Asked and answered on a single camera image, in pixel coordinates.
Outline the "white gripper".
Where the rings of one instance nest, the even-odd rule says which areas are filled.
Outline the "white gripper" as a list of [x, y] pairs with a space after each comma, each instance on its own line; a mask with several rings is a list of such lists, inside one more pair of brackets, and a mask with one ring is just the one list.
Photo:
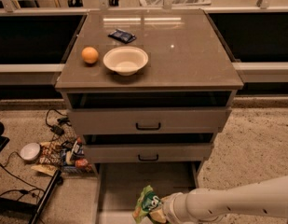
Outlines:
[[186, 194], [181, 192], [173, 193], [164, 197], [162, 201], [162, 208], [158, 207], [149, 213], [153, 220], [160, 224], [165, 224], [167, 220], [171, 224], [184, 224], [188, 221]]

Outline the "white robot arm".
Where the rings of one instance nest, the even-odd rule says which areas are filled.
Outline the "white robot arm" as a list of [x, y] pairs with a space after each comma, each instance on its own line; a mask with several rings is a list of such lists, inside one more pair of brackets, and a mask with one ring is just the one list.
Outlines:
[[233, 189], [193, 189], [173, 193], [150, 213], [160, 223], [215, 222], [226, 214], [288, 220], [288, 175]]

